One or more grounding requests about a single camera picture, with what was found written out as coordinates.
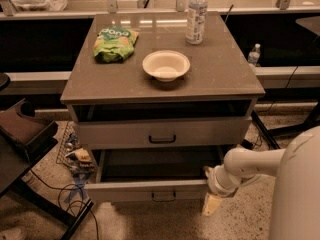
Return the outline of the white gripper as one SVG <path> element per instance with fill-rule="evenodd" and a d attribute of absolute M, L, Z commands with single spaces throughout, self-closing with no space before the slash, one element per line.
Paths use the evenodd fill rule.
<path fill-rule="evenodd" d="M 224 165 L 218 165 L 214 168 L 204 166 L 203 170 L 212 194 L 205 195 L 202 215 L 211 216 L 221 205 L 222 198 L 233 197 L 236 194 L 243 183 L 244 175 L 229 172 Z"/>

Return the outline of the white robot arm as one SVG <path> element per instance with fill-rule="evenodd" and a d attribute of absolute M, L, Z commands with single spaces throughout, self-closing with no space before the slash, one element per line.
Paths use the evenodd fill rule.
<path fill-rule="evenodd" d="M 262 176 L 275 178 L 268 240 L 320 240 L 320 127 L 302 132 L 285 149 L 233 148 L 221 165 L 204 168 L 207 202 L 219 203 Z"/>

